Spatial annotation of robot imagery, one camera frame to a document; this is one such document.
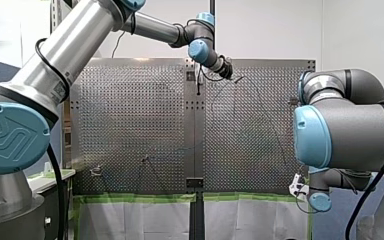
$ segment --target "metal pole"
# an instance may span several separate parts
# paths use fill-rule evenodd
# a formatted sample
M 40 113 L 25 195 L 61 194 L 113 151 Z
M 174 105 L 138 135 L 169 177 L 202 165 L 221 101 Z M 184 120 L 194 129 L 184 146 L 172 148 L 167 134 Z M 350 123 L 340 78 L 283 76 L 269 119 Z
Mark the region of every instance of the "metal pole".
M 123 31 L 151 38 L 157 41 L 173 44 L 179 38 L 179 29 L 173 24 L 153 18 L 143 13 L 136 13 L 132 22 L 132 17 L 126 21 L 122 27 Z
M 216 0 L 210 0 L 210 13 L 213 14 L 214 18 L 216 17 Z M 216 49 L 216 32 L 214 31 L 214 40 L 213 40 L 213 49 Z

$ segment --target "metal stand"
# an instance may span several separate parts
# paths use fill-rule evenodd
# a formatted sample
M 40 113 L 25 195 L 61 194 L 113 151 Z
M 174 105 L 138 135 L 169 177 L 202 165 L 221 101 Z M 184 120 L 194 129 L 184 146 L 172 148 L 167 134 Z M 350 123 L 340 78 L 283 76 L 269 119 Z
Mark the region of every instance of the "metal stand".
M 0 240 L 45 239 L 45 205 L 42 196 L 35 196 L 27 210 L 0 218 Z

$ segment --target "gray robot arm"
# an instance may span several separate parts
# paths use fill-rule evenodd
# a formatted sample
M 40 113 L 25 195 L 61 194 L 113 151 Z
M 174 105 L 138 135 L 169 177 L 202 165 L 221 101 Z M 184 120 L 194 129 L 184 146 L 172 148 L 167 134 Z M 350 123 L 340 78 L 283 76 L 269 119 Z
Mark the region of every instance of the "gray robot arm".
M 308 105 L 295 111 L 296 157 L 311 166 L 310 205 L 328 211 L 330 187 L 363 191 L 384 164 L 384 90 L 362 70 L 308 73 L 299 84 Z
M 347 225 L 349 239 L 352 223 L 384 174 L 384 90 L 365 71 L 341 70 L 304 74 L 299 95 L 305 106 L 294 113 L 295 155 L 311 166 L 310 205 L 328 211 L 330 187 L 364 190 Z M 371 178 L 366 171 L 379 173 Z M 384 197 L 371 227 L 373 239 L 383 240 Z
M 0 83 L 0 103 L 3 103 L 0 109 L 8 109 L 4 113 L 0 111 L 0 117 L 11 118 L 6 115 L 9 109 L 13 109 L 14 115 L 30 116 L 14 122 L 23 125 L 33 121 L 34 128 L 29 132 L 35 132 L 36 138 L 32 147 L 19 150 L 23 152 L 22 157 L 0 154 L 0 174 L 20 171 L 40 159 L 49 142 L 50 129 L 58 120 L 58 104 L 68 96 L 70 86 L 111 31 L 122 29 L 166 42 L 171 47 L 189 46 L 189 56 L 195 62 L 223 78 L 232 76 L 232 64 L 213 49 L 214 17 L 211 14 L 200 13 L 186 26 L 173 25 L 136 13 L 144 3 L 145 0 L 80 1 L 40 47 L 42 57 L 34 55 L 12 80 Z M 9 126 L 8 131 L 15 128 L 15 125 Z

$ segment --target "perforated metal panel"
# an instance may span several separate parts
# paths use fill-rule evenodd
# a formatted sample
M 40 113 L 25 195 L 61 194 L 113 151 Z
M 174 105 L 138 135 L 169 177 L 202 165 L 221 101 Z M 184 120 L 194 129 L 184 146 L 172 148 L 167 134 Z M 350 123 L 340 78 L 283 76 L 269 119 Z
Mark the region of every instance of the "perforated metal panel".
M 184 65 L 89 63 L 72 91 L 77 194 L 185 192 Z
M 235 60 L 242 80 L 197 95 L 185 59 L 93 60 L 71 94 L 75 193 L 183 193 L 187 177 L 207 192 L 286 193 L 299 168 L 291 102 L 314 65 Z
M 293 150 L 293 102 L 300 74 L 314 65 L 304 60 L 235 60 L 235 75 L 244 76 L 242 80 L 207 84 L 205 191 L 288 191 L 299 168 Z

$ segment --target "teal joint cover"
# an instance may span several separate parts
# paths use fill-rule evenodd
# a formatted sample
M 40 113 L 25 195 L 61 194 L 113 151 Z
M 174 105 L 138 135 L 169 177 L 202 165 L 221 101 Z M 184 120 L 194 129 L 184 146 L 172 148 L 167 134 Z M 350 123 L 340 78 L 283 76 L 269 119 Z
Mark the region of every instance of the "teal joint cover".
M 198 20 L 201 20 L 201 21 L 204 21 L 206 23 L 209 23 L 211 24 L 212 26 L 215 25 L 215 19 L 214 19 L 214 16 L 213 14 L 209 13 L 209 12 L 202 12 L 202 13 L 199 13 L 197 16 L 196 16 L 196 19 Z
M 332 201 L 326 193 L 314 193 L 308 201 L 317 212 L 327 212 L 332 208 Z
M 327 170 L 329 170 L 329 168 L 315 168 L 315 167 L 309 167 L 309 168 L 308 168 L 308 173 L 309 173 L 309 174 L 315 174 L 315 173 L 324 172 L 324 171 L 327 171 Z
M 326 121 L 316 107 L 307 105 L 295 109 L 294 141 L 298 161 L 316 168 L 329 166 L 332 139 Z
M 139 11 L 144 5 L 146 0 L 121 0 L 121 2 L 132 11 Z
M 17 103 L 0 103 L 0 174 L 26 169 L 46 152 L 50 129 L 35 110 Z
M 200 64 L 207 61 L 208 55 L 210 54 L 210 49 L 207 44 L 202 40 L 194 40 L 189 45 L 189 57 L 191 57 L 195 62 Z

